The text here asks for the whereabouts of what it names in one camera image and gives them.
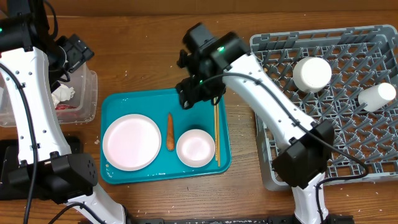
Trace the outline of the white tissue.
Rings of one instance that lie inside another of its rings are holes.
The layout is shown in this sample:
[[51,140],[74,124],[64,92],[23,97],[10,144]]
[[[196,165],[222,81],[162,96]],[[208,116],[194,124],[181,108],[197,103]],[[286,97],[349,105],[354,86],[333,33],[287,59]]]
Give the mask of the white tissue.
[[67,87],[61,84],[52,94],[52,100],[54,107],[57,107],[59,103],[68,101],[73,98],[75,94],[74,87]]

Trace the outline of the large white plate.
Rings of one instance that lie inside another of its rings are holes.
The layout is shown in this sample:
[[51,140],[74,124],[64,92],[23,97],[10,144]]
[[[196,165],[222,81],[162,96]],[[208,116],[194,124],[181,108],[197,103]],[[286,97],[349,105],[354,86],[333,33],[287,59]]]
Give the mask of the large white plate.
[[147,167],[157,157],[162,136],[156,123],[141,114],[129,114],[112,122],[102,140],[107,161],[123,171]]

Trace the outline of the small white cup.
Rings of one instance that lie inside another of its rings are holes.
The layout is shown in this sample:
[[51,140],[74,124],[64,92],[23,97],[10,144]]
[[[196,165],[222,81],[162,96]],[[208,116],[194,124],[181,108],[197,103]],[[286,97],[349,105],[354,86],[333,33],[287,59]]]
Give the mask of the small white cup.
[[365,111],[374,112],[392,101],[396,97],[396,89],[390,83],[380,83],[363,90],[358,95],[358,103],[365,103]]

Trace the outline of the black waste bin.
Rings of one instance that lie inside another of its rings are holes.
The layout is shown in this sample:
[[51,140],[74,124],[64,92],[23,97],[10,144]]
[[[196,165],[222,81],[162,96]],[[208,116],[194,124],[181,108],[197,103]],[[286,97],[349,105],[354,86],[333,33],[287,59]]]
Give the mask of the black waste bin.
[[[19,146],[21,139],[3,139],[1,140],[1,200],[27,199],[29,190],[21,190],[13,187],[9,180],[9,173],[19,167]],[[62,135],[55,139],[44,139],[37,143],[38,149],[44,149],[46,153],[51,154],[55,151],[60,156],[67,154],[81,154],[83,145],[75,136]]]

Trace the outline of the white saucer bowl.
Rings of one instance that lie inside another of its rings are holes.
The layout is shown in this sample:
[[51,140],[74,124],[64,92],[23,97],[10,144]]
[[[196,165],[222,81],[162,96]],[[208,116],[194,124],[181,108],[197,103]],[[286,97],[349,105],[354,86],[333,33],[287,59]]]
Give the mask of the white saucer bowl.
[[306,57],[297,62],[293,69],[295,86],[303,92],[318,92],[331,80],[330,64],[322,58]]

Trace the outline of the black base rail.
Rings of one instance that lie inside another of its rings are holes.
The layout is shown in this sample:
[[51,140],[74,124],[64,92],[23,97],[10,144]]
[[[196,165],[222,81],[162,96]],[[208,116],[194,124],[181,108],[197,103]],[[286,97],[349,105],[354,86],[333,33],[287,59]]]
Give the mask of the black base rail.
[[[133,219],[134,224],[299,224],[294,215],[271,216],[267,218],[234,218],[234,219],[186,219],[164,220],[162,218]],[[355,224],[353,216],[329,215],[323,222],[326,224]]]

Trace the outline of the grey dishwasher rack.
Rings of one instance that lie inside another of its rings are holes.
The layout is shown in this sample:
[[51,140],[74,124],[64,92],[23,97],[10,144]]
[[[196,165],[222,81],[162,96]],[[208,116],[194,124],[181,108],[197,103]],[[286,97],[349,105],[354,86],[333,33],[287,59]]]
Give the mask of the grey dishwasher rack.
[[[368,182],[397,179],[397,101],[374,112],[358,102],[374,85],[397,85],[397,30],[390,25],[256,34],[251,50],[273,82],[304,113],[331,121],[335,129],[327,177],[341,184],[344,176],[358,181],[361,159]],[[304,93],[292,79],[296,63],[306,57],[328,61],[331,81],[316,93]]]

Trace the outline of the small white plate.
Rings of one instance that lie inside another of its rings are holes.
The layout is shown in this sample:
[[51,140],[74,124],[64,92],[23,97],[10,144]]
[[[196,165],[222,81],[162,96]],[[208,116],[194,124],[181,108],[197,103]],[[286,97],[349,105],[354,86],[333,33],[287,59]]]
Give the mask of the small white plate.
[[179,137],[176,150],[178,158],[186,166],[204,167],[215,156],[215,141],[206,131],[191,129]]

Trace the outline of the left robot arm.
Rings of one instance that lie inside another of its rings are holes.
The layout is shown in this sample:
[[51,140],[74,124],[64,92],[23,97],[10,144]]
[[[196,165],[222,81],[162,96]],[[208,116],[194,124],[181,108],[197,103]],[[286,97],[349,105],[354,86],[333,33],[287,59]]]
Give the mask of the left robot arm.
[[100,186],[94,159],[72,153],[60,128],[52,92],[94,55],[78,36],[58,35],[47,1],[8,1],[1,20],[1,75],[16,122],[19,167],[9,183],[76,209],[92,223],[131,223],[127,209]]

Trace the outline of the red foil snack wrapper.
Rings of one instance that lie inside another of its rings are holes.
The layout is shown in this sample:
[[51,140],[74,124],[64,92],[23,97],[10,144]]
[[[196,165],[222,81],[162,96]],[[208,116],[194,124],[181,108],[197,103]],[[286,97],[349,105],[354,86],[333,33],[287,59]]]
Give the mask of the red foil snack wrapper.
[[76,113],[76,107],[58,104],[56,109],[57,118],[61,123],[69,123],[76,121],[78,115]]

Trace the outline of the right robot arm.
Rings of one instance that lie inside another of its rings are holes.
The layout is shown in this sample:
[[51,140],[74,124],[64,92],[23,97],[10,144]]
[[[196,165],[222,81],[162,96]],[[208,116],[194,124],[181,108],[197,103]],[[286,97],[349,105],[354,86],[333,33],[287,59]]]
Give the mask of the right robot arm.
[[227,89],[250,105],[270,129],[279,148],[272,165],[294,195],[293,223],[352,223],[332,215],[323,186],[328,161],[336,152],[330,121],[316,122],[295,106],[268,77],[249,46],[234,32],[215,37],[197,23],[183,37],[177,65],[188,78],[176,85],[180,106],[187,110],[200,101],[218,104]]

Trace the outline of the teal plastic tray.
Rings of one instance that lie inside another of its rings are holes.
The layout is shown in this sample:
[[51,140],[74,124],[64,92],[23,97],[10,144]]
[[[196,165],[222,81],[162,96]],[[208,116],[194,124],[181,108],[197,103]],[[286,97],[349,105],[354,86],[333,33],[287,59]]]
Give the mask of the teal plastic tray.
[[148,166],[135,171],[124,171],[110,163],[104,154],[101,155],[101,176],[109,184],[130,184],[156,180],[177,179],[200,175],[219,174],[231,165],[232,155],[229,142],[227,115],[224,101],[219,104],[220,119],[220,156],[219,162],[212,160],[203,167],[186,166],[175,151],[166,147],[168,117],[173,118],[174,136],[179,138],[191,129],[201,129],[213,136],[214,109],[210,102],[195,103],[193,108],[184,110],[180,106],[175,89],[136,91],[116,93],[108,96],[102,104],[101,132],[105,133],[118,118],[129,114],[144,115],[159,127],[162,145],[158,156]]

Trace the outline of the orange carrot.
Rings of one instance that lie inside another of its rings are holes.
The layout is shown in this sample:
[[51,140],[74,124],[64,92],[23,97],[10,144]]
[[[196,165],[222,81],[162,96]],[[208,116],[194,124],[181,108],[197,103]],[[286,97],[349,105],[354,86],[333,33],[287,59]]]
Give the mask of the orange carrot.
[[169,113],[167,121],[166,147],[169,151],[173,151],[175,149],[174,122],[171,113]]

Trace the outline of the wooden chopstick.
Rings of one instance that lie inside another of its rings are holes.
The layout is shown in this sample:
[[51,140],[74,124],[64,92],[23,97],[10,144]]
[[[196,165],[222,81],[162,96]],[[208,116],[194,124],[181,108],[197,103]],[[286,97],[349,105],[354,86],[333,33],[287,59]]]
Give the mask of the wooden chopstick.
[[218,167],[221,167],[221,149],[220,149],[220,111],[219,111],[219,105],[215,106],[216,109],[216,133],[217,133],[217,158],[218,158]]
[[214,129],[215,129],[215,161],[218,162],[218,113],[216,107],[216,98],[213,99],[213,109],[214,109]]

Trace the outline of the clear plastic bin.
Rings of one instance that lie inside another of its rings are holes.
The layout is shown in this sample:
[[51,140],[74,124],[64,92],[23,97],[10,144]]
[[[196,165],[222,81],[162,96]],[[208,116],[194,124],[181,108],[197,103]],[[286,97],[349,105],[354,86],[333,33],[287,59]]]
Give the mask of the clear plastic bin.
[[[76,121],[69,123],[87,123],[94,119],[98,101],[98,79],[97,74],[90,70],[84,63],[77,71],[70,75],[70,82],[67,87],[74,87],[75,94],[72,99],[61,102],[76,107],[78,115]],[[4,80],[1,77],[1,127],[15,127],[16,122],[12,112],[12,105],[9,99]]]

